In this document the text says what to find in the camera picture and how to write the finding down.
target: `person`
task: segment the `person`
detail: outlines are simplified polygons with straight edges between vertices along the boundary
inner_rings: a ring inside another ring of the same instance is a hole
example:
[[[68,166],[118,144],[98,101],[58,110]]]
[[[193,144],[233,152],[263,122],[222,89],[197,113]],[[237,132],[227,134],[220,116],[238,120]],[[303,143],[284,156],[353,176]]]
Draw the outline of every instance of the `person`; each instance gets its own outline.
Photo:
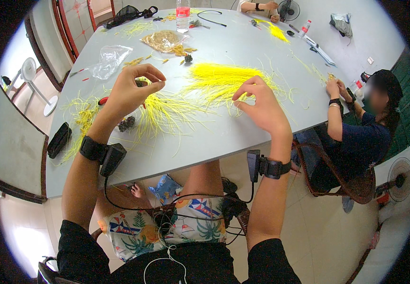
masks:
[[[263,17],[267,17],[273,23],[277,23],[280,19],[278,14],[278,7],[279,5],[274,1],[267,2],[266,0],[239,0],[236,11],[257,14]]]
[[[330,95],[328,125],[324,124],[295,135],[299,143],[309,142],[322,147],[330,157],[338,173],[344,179],[362,174],[380,162],[389,149],[395,134],[400,114],[397,112],[403,97],[395,75],[388,70],[379,70],[367,81],[370,114],[362,109],[347,92],[342,81],[329,79],[326,90]],[[342,96],[350,111],[361,120],[361,125],[342,122],[343,107],[333,102]],[[329,192],[339,182],[327,164],[310,147],[302,147],[307,174],[314,191]],[[292,151],[292,161],[298,170],[299,157]]]
[[[152,84],[137,87],[134,78],[145,76]],[[123,68],[105,106],[87,136],[106,144],[123,117],[137,109],[148,95],[161,90],[165,76],[151,64]],[[257,101],[237,99],[245,93]],[[292,130],[273,91],[258,76],[250,78],[233,96],[235,105],[271,135],[270,160],[290,161]],[[149,202],[139,186],[108,188],[111,205],[98,190],[98,162],[77,154],[69,170],[62,198],[57,263],[62,277],[83,283],[239,283],[233,259],[225,246],[222,218],[223,186],[219,160],[191,168],[181,200],[170,220],[161,218],[161,232],[148,214]],[[285,212],[288,174],[261,180],[247,226],[248,280],[245,283],[300,283],[288,263],[279,238]],[[93,212],[125,264],[110,273],[109,259],[88,233]]]

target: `bracelet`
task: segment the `bracelet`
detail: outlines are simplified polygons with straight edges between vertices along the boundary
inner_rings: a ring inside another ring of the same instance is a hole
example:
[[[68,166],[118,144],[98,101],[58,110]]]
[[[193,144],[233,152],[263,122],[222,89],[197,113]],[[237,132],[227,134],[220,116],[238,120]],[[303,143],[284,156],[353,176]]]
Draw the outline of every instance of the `bracelet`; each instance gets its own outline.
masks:
[[[337,108],[341,109],[341,106],[340,106],[340,105],[338,105],[338,104],[336,104],[336,103],[332,103],[332,104],[330,104],[330,105],[328,106],[328,108],[329,108],[330,106],[335,106],[335,107],[337,107]]]

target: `wicker chair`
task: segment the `wicker chair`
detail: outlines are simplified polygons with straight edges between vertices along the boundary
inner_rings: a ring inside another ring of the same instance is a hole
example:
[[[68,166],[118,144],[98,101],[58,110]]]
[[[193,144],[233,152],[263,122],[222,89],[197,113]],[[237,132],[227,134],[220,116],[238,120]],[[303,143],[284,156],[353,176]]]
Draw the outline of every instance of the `wicker chair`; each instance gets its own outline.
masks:
[[[306,163],[304,161],[303,152],[301,150],[302,147],[311,147],[331,169],[332,173],[336,176],[339,184],[341,185],[336,193],[323,193],[314,191],[308,177],[308,169],[306,168]],[[301,163],[301,168],[304,172],[306,185],[308,186],[309,191],[313,196],[344,195],[349,196],[355,202],[358,202],[360,204],[366,204],[374,198],[375,172],[373,168],[367,169],[361,175],[350,177],[349,179],[344,180],[343,176],[339,174],[338,169],[335,165],[333,165],[333,162],[322,148],[310,143],[299,144],[297,141],[293,142],[293,148],[296,148],[296,150],[298,151],[298,156]]]

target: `shorts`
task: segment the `shorts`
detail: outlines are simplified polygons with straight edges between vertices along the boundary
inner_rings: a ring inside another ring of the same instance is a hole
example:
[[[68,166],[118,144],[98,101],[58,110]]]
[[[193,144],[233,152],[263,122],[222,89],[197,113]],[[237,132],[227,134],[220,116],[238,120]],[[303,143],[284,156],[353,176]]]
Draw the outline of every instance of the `shorts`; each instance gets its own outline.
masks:
[[[172,244],[225,242],[223,204],[222,197],[177,201],[173,214],[163,222],[170,226],[164,236],[154,220],[153,213],[145,210],[123,210],[99,220],[98,224],[111,241],[117,257],[127,262],[144,253],[166,249]],[[162,211],[154,214],[167,215]]]

